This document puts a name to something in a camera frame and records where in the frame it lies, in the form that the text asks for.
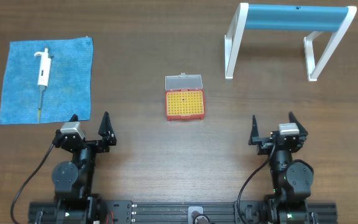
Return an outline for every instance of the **brown wooden surface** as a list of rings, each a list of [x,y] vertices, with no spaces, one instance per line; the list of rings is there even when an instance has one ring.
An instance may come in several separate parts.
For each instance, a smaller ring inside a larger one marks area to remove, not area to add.
[[[239,2],[0,0],[0,99],[10,41],[92,37],[92,115],[83,128],[96,138],[108,111],[118,137],[97,158],[93,192],[138,202],[235,201],[266,159],[247,145],[251,116],[266,136],[294,111],[310,134],[294,155],[314,167],[310,200],[335,201],[340,223],[358,223],[358,10],[317,82],[307,82],[307,32],[255,30],[244,32],[234,79],[225,80],[223,37]],[[358,7],[345,0],[259,3]],[[316,39],[316,54],[327,41]],[[203,121],[166,122],[164,77],[180,72],[203,76]],[[0,126],[0,223],[11,222],[12,199],[61,125]],[[17,203],[19,221],[27,220],[29,202],[53,198],[52,169],[70,159],[52,151]],[[269,193],[266,167],[243,196]]]

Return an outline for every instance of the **blue bar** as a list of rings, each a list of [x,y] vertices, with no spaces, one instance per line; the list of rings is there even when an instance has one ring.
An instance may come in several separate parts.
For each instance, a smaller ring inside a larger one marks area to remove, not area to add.
[[[336,32],[347,7],[250,4],[246,29]]]

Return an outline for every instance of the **transparent lid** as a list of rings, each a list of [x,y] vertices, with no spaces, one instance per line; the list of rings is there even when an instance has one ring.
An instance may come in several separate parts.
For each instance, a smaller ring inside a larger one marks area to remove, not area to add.
[[[201,75],[172,75],[165,77],[165,90],[200,90],[203,88]]]

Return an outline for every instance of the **white stand leg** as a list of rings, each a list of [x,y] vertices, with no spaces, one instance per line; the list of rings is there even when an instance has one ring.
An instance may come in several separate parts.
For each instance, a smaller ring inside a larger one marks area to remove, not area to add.
[[[246,28],[248,3],[240,3],[224,36],[224,71],[226,78],[233,78],[234,66],[239,53],[242,34]]]
[[[328,45],[324,50],[319,62],[317,65],[314,64],[314,53],[313,53],[313,39],[318,37],[322,32],[312,32],[309,36],[303,39],[305,45],[305,57],[306,57],[306,67],[308,70],[308,80],[309,82],[317,81],[318,76],[323,70],[324,66],[327,64],[328,59],[333,54],[335,48],[338,46],[342,37],[349,28],[350,24],[353,21],[353,18],[356,14],[357,8],[355,6],[348,6],[348,12],[343,20],[341,26],[337,32],[334,32],[329,39]]]

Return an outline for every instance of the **towel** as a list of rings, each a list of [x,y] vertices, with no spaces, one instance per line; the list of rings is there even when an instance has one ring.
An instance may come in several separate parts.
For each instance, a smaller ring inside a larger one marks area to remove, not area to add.
[[[71,40],[11,42],[2,87],[0,124],[37,124],[38,74],[41,57],[49,48],[53,55],[49,83],[44,91],[40,123],[80,120],[91,116],[91,37]]]

